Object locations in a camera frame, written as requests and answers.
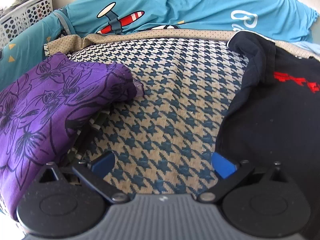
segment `white plastic basket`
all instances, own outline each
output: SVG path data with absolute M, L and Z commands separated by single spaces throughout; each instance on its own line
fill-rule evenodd
M 52 12 L 52 0 L 30 0 L 0 18 L 0 49 Z

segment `beige polka dot fabric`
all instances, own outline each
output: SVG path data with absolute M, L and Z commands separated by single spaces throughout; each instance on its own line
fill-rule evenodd
M 57 52 L 68 53 L 79 51 L 91 45 L 92 43 L 104 44 L 117 41 L 132 41 L 151 38 L 187 38 L 201 40 L 228 41 L 235 34 L 233 31 L 205 31 L 205 30 L 189 30 L 189 29 L 166 29 L 166 30 L 150 30 L 142 31 L 127 35 L 111 34 L 103 36 L 101 34 L 89 34 L 85 38 L 78 35 L 68 35 L 51 41 L 44 45 L 45 55 L 51 56 Z M 287 52 L 298 57 L 314 57 L 320 61 L 320 57 L 307 50 L 301 49 L 291 43 L 285 41 L 274 41 L 276 46 L 285 49 Z

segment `cartoon airplane print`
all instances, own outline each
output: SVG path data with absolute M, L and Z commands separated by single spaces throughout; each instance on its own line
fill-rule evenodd
M 111 31 L 115 31 L 116 34 L 119 34 L 123 30 L 122 27 L 125 27 L 135 22 L 136 20 L 138 20 L 140 17 L 144 15 L 144 11 L 136 11 L 121 19 L 118 19 L 119 16 L 114 11 L 112 11 L 115 5 L 116 5 L 116 2 L 112 2 L 98 13 L 97 18 L 106 16 L 109 19 L 109 21 L 107 26 L 105 26 L 101 30 L 98 30 L 96 33 L 107 34 L 107 33 L 110 33 Z M 178 29 L 178 27 L 176 25 L 160 25 L 157 27 L 148 28 L 147 30 L 157 30 L 157 29 Z

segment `houndstooth cushion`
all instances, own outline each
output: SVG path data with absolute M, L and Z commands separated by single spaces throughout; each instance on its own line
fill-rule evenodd
M 222 41 L 173 38 L 93 45 L 68 57 L 121 62 L 145 87 L 143 98 L 115 104 L 88 149 L 91 159 L 116 152 L 106 181 L 131 195 L 197 195 L 216 183 L 211 153 L 247 58 Z

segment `gray ribbed panel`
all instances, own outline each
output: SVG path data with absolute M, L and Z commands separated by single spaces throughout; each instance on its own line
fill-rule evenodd
M 217 207 L 191 195 L 136 195 L 113 205 L 91 230 L 65 240 L 262 240 L 230 226 Z M 303 240 L 298 234 L 276 240 Z M 26 236 L 24 240 L 44 240 Z

